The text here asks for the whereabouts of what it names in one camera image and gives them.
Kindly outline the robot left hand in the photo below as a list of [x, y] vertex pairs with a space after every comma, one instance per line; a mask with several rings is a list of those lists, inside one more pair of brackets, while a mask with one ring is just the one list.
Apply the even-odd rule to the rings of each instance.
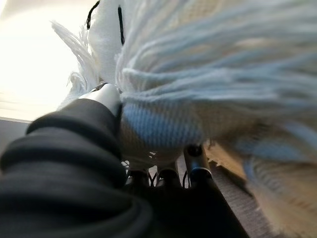
[[200, 145], [154, 176], [122, 165], [118, 89], [38, 118], [0, 159], [3, 238], [245, 238]]

